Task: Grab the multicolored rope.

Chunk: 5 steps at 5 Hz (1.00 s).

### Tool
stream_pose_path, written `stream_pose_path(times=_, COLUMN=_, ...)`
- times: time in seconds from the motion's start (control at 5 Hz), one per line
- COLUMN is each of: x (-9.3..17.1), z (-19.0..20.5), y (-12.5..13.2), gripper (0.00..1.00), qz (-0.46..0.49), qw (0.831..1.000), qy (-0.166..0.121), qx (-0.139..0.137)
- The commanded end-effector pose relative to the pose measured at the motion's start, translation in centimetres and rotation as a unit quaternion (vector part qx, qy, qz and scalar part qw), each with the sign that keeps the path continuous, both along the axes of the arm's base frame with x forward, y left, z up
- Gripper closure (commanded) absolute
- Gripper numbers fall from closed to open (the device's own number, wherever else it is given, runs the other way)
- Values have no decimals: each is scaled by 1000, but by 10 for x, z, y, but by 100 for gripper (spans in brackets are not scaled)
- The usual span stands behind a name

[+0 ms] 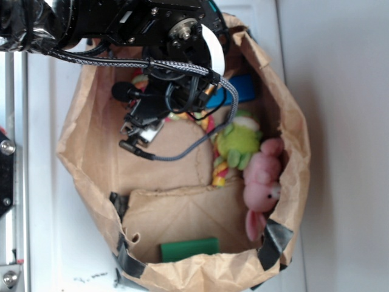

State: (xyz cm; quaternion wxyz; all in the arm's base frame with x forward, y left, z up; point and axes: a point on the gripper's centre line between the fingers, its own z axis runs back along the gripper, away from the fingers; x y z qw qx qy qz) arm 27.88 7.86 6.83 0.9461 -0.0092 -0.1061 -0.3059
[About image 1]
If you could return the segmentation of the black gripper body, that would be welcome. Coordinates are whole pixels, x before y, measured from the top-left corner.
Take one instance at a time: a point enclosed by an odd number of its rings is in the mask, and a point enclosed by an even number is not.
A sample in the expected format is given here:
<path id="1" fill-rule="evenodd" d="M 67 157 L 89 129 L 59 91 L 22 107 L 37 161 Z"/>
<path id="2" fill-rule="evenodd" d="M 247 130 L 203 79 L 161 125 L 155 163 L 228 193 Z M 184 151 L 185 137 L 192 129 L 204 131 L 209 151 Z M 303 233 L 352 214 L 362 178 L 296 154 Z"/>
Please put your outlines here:
<path id="1" fill-rule="evenodd" d="M 205 110 L 215 87 L 204 78 L 182 74 L 145 75 L 137 72 L 130 83 L 142 93 L 138 99 L 122 102 L 128 110 L 120 130 L 127 136 L 127 139 L 119 142 L 123 149 L 141 152 L 140 146 L 149 146 L 165 120 L 175 117 L 189 118 L 200 124 L 206 139 L 215 133 L 213 111 Z"/>

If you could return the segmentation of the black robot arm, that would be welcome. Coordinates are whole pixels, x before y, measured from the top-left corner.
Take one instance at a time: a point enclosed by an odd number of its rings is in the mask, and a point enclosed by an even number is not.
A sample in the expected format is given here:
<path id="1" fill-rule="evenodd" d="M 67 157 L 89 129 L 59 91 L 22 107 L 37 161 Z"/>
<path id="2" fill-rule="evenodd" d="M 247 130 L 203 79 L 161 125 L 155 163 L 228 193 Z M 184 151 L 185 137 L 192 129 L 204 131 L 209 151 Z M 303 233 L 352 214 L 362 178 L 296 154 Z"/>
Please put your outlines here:
<path id="1" fill-rule="evenodd" d="M 213 1 L 2 1 L 1 50 L 29 51 L 94 66 L 140 68 L 145 90 L 112 87 L 130 112 L 120 146 L 141 150 L 171 114 L 202 111 L 223 79 L 229 30 Z"/>

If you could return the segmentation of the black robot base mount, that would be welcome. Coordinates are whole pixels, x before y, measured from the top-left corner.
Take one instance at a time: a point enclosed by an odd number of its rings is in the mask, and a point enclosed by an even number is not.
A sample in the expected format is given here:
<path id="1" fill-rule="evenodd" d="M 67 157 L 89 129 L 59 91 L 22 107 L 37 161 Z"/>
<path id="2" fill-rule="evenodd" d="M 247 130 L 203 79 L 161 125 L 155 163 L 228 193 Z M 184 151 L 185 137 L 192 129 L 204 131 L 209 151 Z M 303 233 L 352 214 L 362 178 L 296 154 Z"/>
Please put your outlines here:
<path id="1" fill-rule="evenodd" d="M 1 217 L 13 206 L 15 143 L 1 127 Z"/>

